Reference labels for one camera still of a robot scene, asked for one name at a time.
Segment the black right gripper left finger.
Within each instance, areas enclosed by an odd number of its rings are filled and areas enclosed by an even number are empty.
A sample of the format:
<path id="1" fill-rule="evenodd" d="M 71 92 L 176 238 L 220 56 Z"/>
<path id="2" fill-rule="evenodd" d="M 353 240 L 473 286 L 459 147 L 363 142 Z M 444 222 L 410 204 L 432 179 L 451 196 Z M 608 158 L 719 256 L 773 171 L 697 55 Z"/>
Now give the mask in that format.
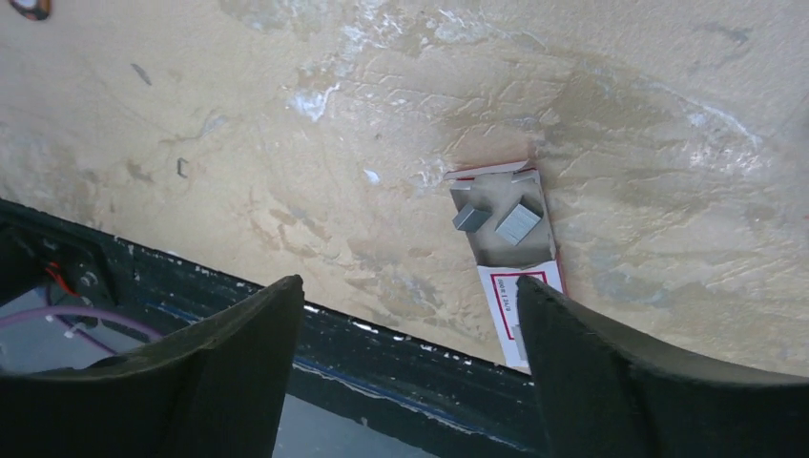
<path id="1" fill-rule="evenodd" d="M 268 457 L 304 312 L 299 276 L 83 369 L 1 376 L 5 457 Z"/>

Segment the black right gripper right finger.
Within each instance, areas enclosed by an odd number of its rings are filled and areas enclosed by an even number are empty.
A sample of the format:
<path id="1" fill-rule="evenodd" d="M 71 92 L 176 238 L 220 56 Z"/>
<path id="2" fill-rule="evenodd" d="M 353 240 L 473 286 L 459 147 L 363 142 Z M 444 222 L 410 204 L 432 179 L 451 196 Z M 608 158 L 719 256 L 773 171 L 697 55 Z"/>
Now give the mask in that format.
<path id="1" fill-rule="evenodd" d="M 710 358 L 528 276 L 517 309 L 554 457 L 804 457 L 808 381 Z"/>

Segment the staple box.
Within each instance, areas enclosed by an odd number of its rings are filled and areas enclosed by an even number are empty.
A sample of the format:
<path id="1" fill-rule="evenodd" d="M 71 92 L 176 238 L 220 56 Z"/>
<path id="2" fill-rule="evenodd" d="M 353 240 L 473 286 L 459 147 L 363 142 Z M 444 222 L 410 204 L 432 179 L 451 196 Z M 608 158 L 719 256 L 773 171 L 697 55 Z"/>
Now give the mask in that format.
<path id="1" fill-rule="evenodd" d="M 517 280 L 529 276 L 564 293 L 565 281 L 557 259 L 541 176 L 530 161 L 501 163 L 448 172 L 444 180 L 458 211 L 467 203 L 491 212 L 476 232 L 465 233 L 497 336 L 509 367 L 529 366 L 517 310 Z M 495 227 L 520 200 L 544 211 L 544 218 L 518 245 L 495 234 Z"/>

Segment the small staple strip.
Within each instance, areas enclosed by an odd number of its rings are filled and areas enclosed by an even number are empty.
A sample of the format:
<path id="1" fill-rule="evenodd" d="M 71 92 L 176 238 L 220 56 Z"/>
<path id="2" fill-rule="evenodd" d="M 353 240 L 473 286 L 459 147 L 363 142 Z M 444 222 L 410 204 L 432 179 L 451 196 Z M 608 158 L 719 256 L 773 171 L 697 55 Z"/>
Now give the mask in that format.
<path id="1" fill-rule="evenodd" d="M 467 203 L 452 219 L 452 224 L 458 231 L 476 233 L 490 218 L 491 212 L 489 210 Z"/>

